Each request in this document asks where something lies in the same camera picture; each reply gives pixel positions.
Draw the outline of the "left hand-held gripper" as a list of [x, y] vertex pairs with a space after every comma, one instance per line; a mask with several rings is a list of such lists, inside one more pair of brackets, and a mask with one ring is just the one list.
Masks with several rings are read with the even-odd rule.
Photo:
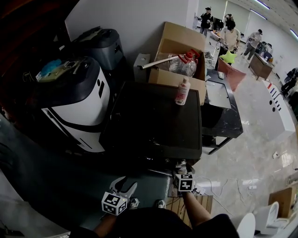
[[129, 198], [137, 188], [137, 182], [134, 182], [126, 192], [122, 192], [121, 189], [125, 182], [126, 176], [111, 182], [109, 191], [105, 192], [102, 198], [102, 210], [104, 212], [118, 216], [127, 209]]

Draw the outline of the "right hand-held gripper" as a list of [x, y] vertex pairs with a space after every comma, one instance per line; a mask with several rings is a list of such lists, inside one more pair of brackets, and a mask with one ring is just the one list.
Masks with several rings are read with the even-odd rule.
[[174, 171], [174, 187], [178, 192], [191, 192], [195, 188], [194, 176], [190, 169], [190, 165], [186, 161], [178, 161]]

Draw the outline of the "black square tray table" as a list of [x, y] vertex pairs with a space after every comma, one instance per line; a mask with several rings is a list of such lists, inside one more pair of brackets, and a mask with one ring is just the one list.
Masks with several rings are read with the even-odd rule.
[[194, 165], [202, 155], [199, 92], [175, 103], [178, 88], [126, 81], [122, 85], [99, 141], [111, 159], [153, 169]]

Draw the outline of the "person's left forearm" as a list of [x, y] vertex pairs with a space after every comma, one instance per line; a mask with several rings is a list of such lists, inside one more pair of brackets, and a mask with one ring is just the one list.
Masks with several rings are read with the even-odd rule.
[[113, 227], [115, 225], [117, 216], [114, 216], [112, 214], [108, 214], [106, 216], [104, 216], [101, 220], [101, 222], [99, 223], [99, 225], [97, 225], [97, 227], [95, 227], [94, 232], [100, 237], [100, 238], [104, 238], [106, 237], [109, 233], [112, 232]]

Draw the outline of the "person's right forearm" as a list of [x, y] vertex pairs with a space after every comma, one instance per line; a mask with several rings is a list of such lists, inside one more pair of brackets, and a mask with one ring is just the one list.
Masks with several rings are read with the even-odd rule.
[[211, 214], [197, 201], [191, 192], [183, 192], [183, 201], [192, 228], [211, 220]]

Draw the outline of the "wooden slat pallet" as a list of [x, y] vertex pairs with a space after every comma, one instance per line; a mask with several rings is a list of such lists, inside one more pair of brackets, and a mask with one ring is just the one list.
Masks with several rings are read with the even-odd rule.
[[[207, 210], [208, 213], [211, 213], [213, 196], [209, 195], [196, 195], [196, 200]], [[187, 214], [183, 198], [167, 197], [166, 200], [166, 209], [174, 212], [178, 217], [190, 228], [191, 222]]]

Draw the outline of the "person's black shirt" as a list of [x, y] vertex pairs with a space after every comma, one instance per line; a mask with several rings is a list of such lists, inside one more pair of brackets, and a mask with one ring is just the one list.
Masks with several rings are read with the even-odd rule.
[[69, 238], [239, 238], [239, 234], [226, 214], [190, 228], [170, 210], [147, 207], [120, 214], [106, 236], [78, 227]]

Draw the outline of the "pink detergent bottle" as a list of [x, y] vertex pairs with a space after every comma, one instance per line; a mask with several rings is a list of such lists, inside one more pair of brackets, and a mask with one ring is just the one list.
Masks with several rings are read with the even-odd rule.
[[188, 93], [190, 90], [190, 82], [188, 77], [184, 77], [183, 81], [179, 83], [178, 90], [175, 97], [175, 103], [183, 106], [186, 103]]

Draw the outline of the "white toilet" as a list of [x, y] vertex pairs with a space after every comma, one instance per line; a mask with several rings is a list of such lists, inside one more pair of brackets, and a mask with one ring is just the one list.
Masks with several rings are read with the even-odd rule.
[[255, 209], [253, 215], [255, 217], [255, 230], [262, 235], [275, 235], [278, 232], [278, 227], [272, 224], [276, 221], [278, 216], [279, 203], [274, 202], [271, 205], [263, 206]]
[[252, 213], [247, 213], [240, 219], [237, 226], [239, 238], [254, 238], [255, 227], [255, 216]]

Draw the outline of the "white and black appliance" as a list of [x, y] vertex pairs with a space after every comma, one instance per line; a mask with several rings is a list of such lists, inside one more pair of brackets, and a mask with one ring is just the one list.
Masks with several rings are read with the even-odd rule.
[[39, 89], [38, 107], [66, 136], [87, 152], [104, 151], [99, 137], [111, 92], [95, 59], [66, 62], [62, 75]]

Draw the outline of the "clear water jug red cap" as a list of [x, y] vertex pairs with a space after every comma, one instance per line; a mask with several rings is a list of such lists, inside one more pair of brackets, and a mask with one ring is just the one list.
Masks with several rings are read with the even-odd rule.
[[177, 58], [172, 60], [169, 66], [169, 71], [193, 77], [196, 72], [199, 57], [200, 54], [194, 49], [187, 51], [185, 54], [179, 54]]

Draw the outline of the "pink cushion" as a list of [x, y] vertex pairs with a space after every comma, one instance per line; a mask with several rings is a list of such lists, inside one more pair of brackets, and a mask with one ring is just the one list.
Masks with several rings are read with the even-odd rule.
[[233, 68], [232, 66], [225, 63], [221, 58], [218, 60], [218, 68], [219, 72], [223, 72], [226, 75], [227, 81], [232, 89], [232, 91], [236, 91], [238, 85], [245, 78], [246, 74]]

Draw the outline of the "grey metal box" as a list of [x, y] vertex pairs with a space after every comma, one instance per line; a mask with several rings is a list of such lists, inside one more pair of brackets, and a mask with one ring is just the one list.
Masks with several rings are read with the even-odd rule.
[[139, 53], [133, 65], [134, 78], [136, 82], [147, 83], [150, 69], [143, 69], [142, 66], [150, 63], [150, 54]]

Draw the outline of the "green star pillow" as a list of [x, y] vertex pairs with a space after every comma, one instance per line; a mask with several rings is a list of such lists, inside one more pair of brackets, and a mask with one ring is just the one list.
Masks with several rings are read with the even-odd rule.
[[227, 64], [234, 64], [235, 58], [237, 57], [237, 54], [231, 53], [230, 51], [227, 51], [226, 54], [223, 54], [219, 56], [225, 63]]

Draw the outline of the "brown wooden desk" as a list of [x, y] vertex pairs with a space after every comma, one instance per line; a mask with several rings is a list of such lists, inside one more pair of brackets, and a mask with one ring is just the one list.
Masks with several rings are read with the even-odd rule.
[[268, 63], [262, 56], [258, 53], [254, 53], [249, 63], [248, 68], [256, 75], [257, 80], [262, 78], [267, 80], [270, 73], [273, 70], [272, 64]]

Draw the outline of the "large open cardboard box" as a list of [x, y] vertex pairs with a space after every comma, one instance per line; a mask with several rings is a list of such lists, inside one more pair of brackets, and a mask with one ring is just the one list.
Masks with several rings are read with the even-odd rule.
[[[169, 55], [185, 54], [191, 49], [195, 50], [200, 57], [194, 76], [189, 77], [190, 89], [198, 91], [200, 105], [203, 105], [206, 96], [206, 68], [205, 37], [202, 34], [181, 25], [165, 22], [155, 61], [165, 59]], [[178, 87], [184, 77], [184, 75], [170, 72], [167, 66], [160, 64], [151, 68], [149, 83]]]

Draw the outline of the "dark grey appliance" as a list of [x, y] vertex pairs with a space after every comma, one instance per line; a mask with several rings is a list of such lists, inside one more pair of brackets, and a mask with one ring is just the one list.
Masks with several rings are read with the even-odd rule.
[[115, 29], [92, 28], [72, 41], [72, 46], [83, 55], [97, 60], [104, 70], [114, 70], [124, 57], [120, 36]]

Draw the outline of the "blue gloves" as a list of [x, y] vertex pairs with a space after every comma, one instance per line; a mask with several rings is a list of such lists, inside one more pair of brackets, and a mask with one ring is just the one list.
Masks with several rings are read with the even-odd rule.
[[45, 76], [48, 73], [50, 73], [53, 69], [55, 69], [56, 67], [58, 67], [59, 65], [61, 65], [61, 60], [60, 59], [56, 59], [56, 60], [52, 60], [50, 62], [48, 62], [41, 70], [41, 76]]

